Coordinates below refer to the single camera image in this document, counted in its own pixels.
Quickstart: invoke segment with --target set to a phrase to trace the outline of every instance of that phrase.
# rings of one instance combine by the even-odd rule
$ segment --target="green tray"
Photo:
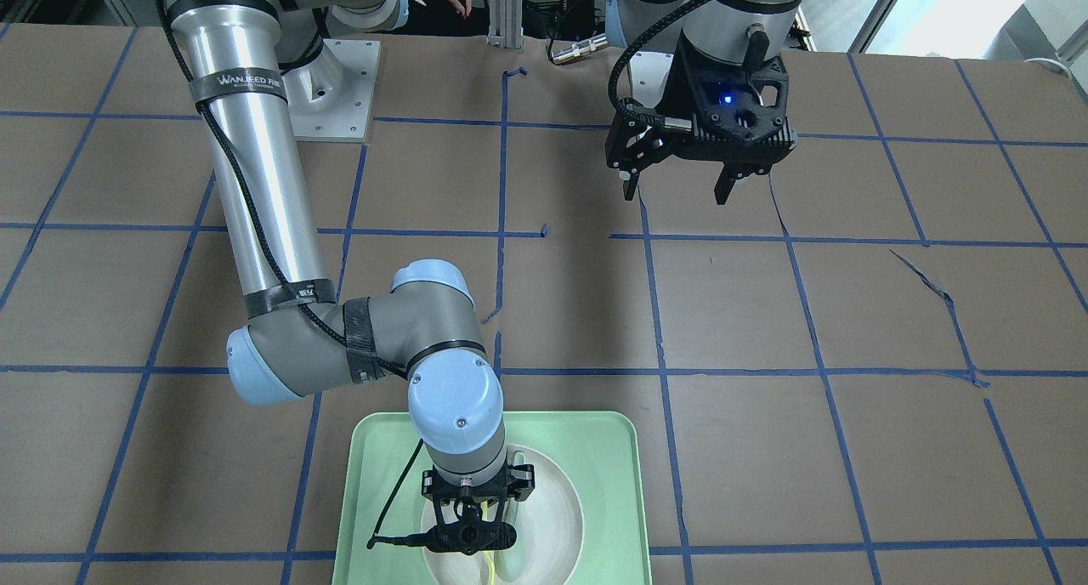
[[[651,585],[639,446],[629,419],[614,411],[524,411],[505,413],[504,422],[507,443],[552,458],[579,493],[582,553],[567,585]],[[407,413],[375,413],[356,426],[333,585],[434,585],[421,549],[390,545],[367,549],[382,505],[418,441]],[[419,482],[430,468],[426,453],[420,453],[390,508],[382,534],[419,532],[425,502]]]

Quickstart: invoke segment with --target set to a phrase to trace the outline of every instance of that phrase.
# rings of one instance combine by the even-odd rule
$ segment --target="yellow object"
[[[487,502],[480,505],[483,509],[483,519],[487,520]],[[495,585],[495,558],[494,551],[484,551],[483,559],[487,562],[487,585]]]

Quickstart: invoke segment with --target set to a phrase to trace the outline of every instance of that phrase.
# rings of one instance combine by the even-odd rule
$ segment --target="white mounting plate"
[[[653,108],[665,94],[665,79],[672,67],[672,54],[658,51],[639,51],[631,58],[631,95],[643,108]]]
[[[290,125],[295,130],[295,138],[324,142],[366,142],[370,132],[370,108],[374,100],[382,43],[376,40],[325,39],[325,47],[344,66],[347,84],[337,95],[336,103],[326,109],[317,113],[292,111]]]

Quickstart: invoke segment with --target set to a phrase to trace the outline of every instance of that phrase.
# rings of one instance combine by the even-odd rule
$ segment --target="round plate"
[[[496,585],[556,585],[566,583],[574,573],[582,555],[582,502],[570,477],[551,458],[528,447],[509,446],[509,455],[521,452],[526,463],[536,473],[536,488],[528,500],[517,507],[514,527],[518,542],[506,551],[495,551],[499,567]],[[423,503],[420,532],[434,525],[434,509]],[[438,585],[487,585],[487,561],[483,552],[474,556],[461,553],[432,553],[423,550],[426,568]],[[503,563],[523,563],[524,569],[505,581]]]

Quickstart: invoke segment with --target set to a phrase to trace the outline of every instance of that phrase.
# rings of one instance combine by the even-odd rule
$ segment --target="person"
[[[408,22],[393,34],[470,37],[487,34],[487,25],[472,0],[408,0]]]

